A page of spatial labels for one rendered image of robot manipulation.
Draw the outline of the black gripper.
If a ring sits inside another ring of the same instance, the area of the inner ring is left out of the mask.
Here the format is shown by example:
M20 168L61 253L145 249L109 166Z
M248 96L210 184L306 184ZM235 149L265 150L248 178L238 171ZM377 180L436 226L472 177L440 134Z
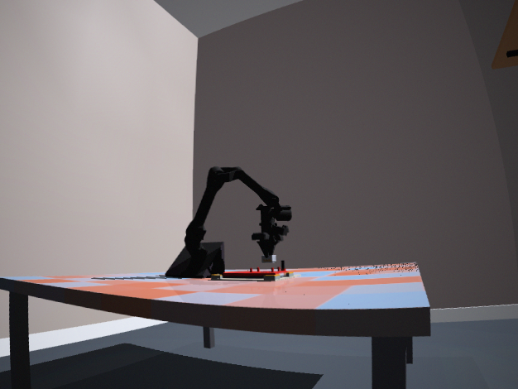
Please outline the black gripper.
M260 240L260 242L257 243L262 249L265 258L268 258L269 255L273 255L277 243L284 241L283 236L277 235L276 233L269 233L271 225L276 225L275 220L262 220L261 223L259 223L261 233L254 233L252 235L253 241Z

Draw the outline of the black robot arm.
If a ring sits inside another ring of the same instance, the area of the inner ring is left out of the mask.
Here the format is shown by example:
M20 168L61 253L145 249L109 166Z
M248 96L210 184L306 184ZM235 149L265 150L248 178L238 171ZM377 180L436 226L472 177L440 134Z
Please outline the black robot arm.
M191 262L202 262L209 251L205 251L201 240L204 240L206 229L204 227L205 220L209 214L210 206L213 202L214 196L222 188L224 182L230 182L239 179L250 189L252 189L262 201L267 205L259 204L256 210L261 210L262 220L276 221L291 221L292 213L289 205L280 205L279 197L271 190L258 184L251 176L249 176L241 167L218 167L213 166L209 170L207 188L199 205L198 211L189 223L185 233L185 246L189 252ZM272 209L274 208L274 209ZM271 225L269 233L276 233L277 235L287 236L289 232L288 226L282 227Z

